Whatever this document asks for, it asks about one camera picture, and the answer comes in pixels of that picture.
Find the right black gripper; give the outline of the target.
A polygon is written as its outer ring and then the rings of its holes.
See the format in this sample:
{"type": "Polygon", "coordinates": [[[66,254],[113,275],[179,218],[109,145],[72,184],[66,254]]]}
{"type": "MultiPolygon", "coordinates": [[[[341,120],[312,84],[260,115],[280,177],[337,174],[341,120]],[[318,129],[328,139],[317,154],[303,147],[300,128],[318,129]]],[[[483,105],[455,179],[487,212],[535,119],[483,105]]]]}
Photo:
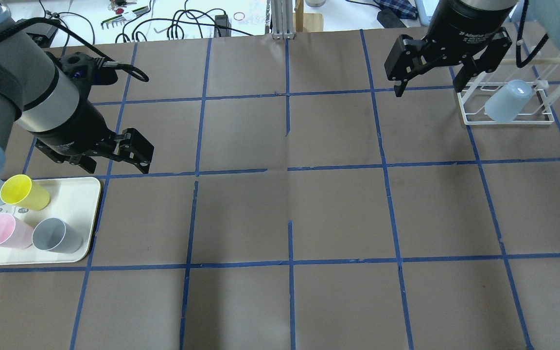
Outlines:
{"type": "Polygon", "coordinates": [[[502,27],[516,0],[440,0],[427,29],[427,39],[399,35],[385,61],[386,76],[402,97],[409,81],[434,67],[443,67],[449,53],[467,53],[454,78],[460,93],[473,77],[495,71],[512,40],[502,27]],[[479,58],[470,53],[484,51],[479,58]]]}

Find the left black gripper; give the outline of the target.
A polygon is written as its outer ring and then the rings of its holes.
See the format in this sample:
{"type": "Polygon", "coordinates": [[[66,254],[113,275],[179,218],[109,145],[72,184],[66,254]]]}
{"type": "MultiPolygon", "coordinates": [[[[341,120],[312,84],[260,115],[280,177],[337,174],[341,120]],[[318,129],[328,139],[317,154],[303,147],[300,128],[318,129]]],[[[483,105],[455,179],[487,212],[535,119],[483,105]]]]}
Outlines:
{"type": "Polygon", "coordinates": [[[147,175],[153,161],[153,144],[135,128],[115,134],[91,102],[81,102],[73,115],[60,126],[34,133],[34,147],[54,162],[69,162],[89,174],[95,173],[92,157],[112,154],[115,162],[134,165],[147,175]]]}

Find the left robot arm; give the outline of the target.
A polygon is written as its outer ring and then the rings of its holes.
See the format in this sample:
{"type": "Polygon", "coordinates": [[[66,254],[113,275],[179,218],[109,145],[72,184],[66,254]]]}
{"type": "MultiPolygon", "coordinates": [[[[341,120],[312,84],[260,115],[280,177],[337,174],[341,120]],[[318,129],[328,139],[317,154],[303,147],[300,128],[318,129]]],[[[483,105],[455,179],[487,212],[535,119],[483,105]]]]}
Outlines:
{"type": "Polygon", "coordinates": [[[113,60],[57,20],[34,17],[17,22],[0,5],[0,174],[14,124],[31,133],[36,148],[53,162],[68,162],[91,174],[95,158],[103,157],[149,173],[153,145],[137,129],[127,128],[121,134],[109,129],[88,100],[92,86],[118,80],[117,70],[149,81],[137,67],[113,60]],[[66,31],[96,57],[76,52],[56,58],[43,51],[25,32],[35,24],[66,31]]]}

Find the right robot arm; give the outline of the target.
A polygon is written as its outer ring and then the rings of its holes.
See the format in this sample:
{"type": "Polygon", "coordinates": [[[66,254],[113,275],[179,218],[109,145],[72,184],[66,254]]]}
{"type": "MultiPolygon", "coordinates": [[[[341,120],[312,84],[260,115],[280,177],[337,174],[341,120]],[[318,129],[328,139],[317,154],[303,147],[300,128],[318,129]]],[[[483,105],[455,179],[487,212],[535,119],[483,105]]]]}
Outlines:
{"type": "Polygon", "coordinates": [[[519,68],[527,66],[547,41],[560,49],[560,0],[525,0],[517,36],[512,38],[504,22],[515,6],[515,0],[440,0],[426,35],[420,40],[398,36],[387,56],[386,76],[395,83],[396,97],[402,96],[410,80],[436,67],[460,66],[453,81],[460,92],[471,78],[495,71],[511,46],[516,47],[519,68]],[[535,14],[545,34],[522,58],[528,11],[535,14]]]}

